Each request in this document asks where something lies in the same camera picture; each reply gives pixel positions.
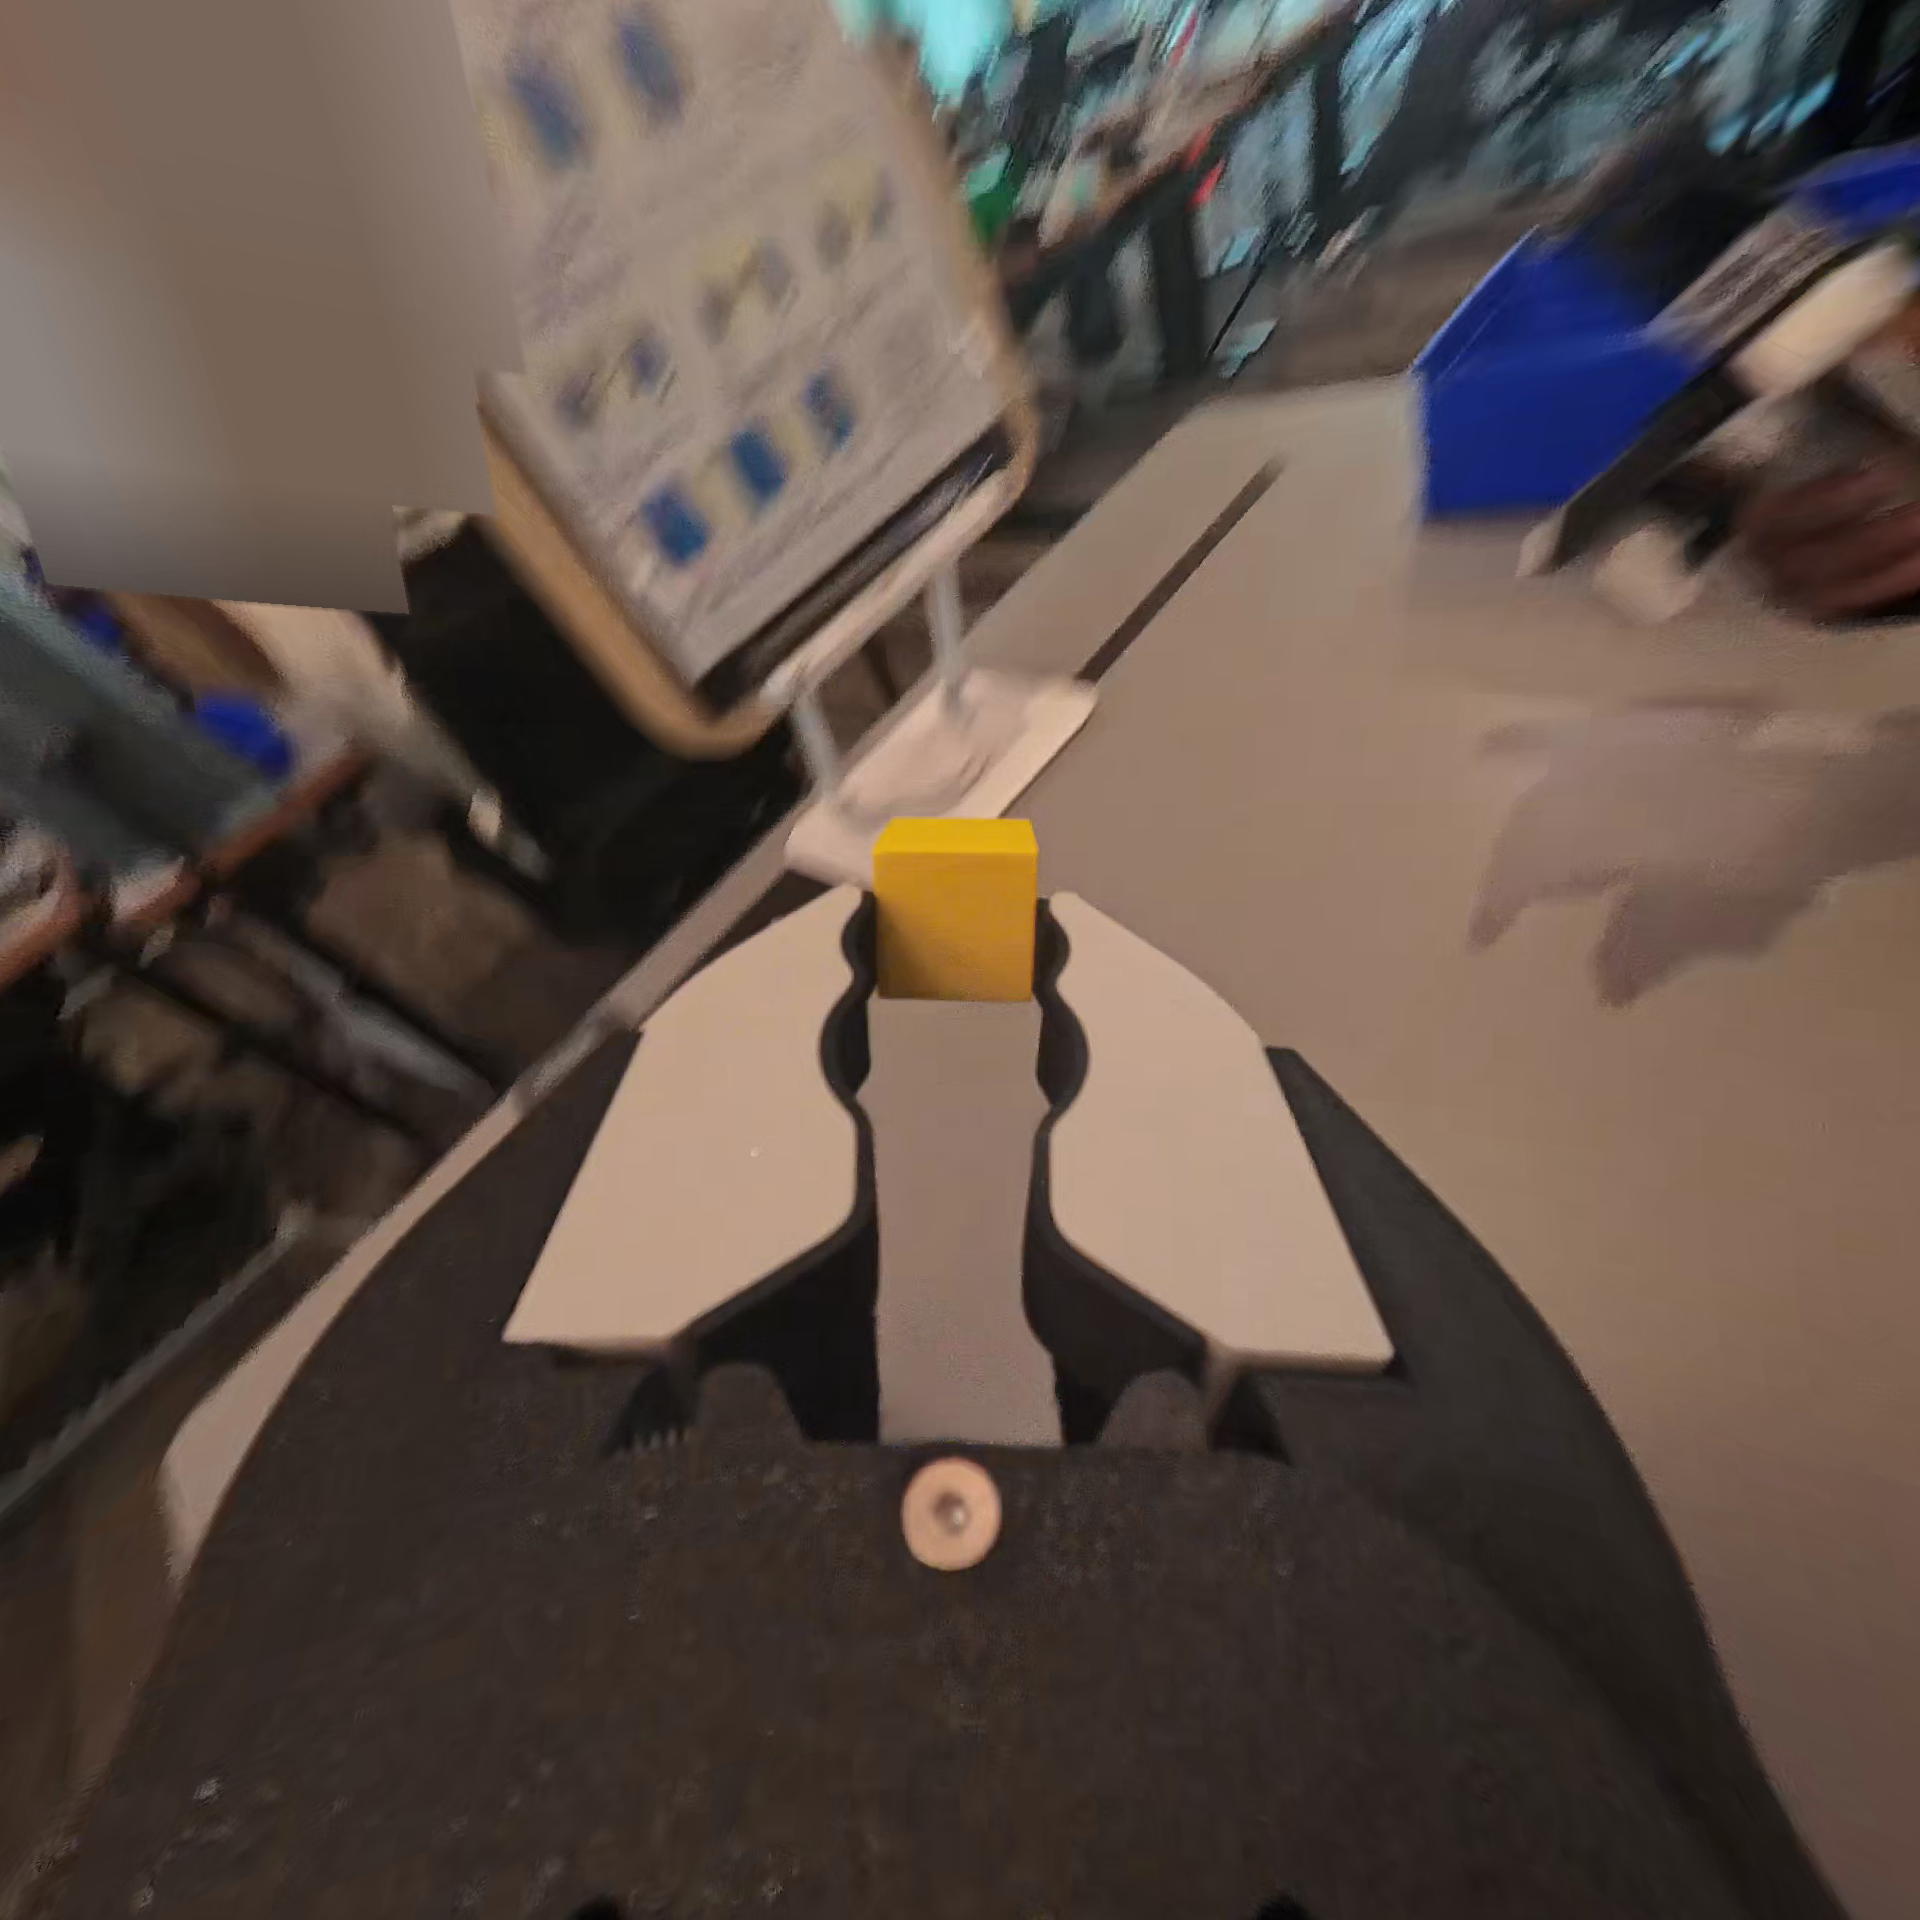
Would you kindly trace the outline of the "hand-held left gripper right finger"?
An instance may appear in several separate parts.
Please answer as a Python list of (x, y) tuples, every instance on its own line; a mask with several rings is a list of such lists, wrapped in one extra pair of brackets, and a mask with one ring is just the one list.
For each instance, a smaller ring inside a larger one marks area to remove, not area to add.
[(1025, 1315), (1067, 1380), (1381, 1376), (1394, 1358), (1257, 1030), (1075, 894), (1037, 931)]

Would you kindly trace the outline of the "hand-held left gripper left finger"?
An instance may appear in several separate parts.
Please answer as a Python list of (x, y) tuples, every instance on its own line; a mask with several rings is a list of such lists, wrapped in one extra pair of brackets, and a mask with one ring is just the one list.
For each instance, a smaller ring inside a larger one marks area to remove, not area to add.
[(686, 975), (634, 1056), (504, 1328), (665, 1354), (874, 1210), (874, 900), (833, 887)]

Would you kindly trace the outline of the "blue plastic bin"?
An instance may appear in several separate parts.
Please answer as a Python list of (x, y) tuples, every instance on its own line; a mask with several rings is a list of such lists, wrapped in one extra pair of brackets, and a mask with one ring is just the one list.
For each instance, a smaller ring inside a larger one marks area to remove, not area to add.
[(1915, 223), (1915, 140), (1813, 167), (1643, 135), (1465, 295), (1413, 360), (1432, 520), (1555, 509), (1696, 372), (1658, 315), (1771, 211), (1853, 228)]

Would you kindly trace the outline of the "yellow cube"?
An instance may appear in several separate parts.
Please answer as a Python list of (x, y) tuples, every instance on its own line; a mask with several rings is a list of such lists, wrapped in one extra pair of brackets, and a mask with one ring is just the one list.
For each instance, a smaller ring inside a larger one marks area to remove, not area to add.
[(874, 845), (872, 894), (881, 997), (1032, 1000), (1041, 842), (1028, 820), (891, 820)]

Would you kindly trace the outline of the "person's right hand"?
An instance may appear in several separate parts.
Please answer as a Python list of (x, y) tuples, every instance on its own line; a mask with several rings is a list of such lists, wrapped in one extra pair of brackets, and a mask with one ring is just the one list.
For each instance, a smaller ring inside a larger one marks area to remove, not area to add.
[(1910, 616), (1918, 604), (1918, 475), (1908, 461), (1826, 471), (1750, 498), (1739, 543), (1766, 602), (1836, 624)]

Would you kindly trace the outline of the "wood-framed instruction board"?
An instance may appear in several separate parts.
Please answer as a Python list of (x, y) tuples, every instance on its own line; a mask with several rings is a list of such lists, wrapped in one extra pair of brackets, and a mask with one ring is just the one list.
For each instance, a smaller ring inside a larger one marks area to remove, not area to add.
[(624, 717), (738, 754), (1025, 492), (998, 279), (835, 4), (450, 12), (522, 339), (482, 528)]

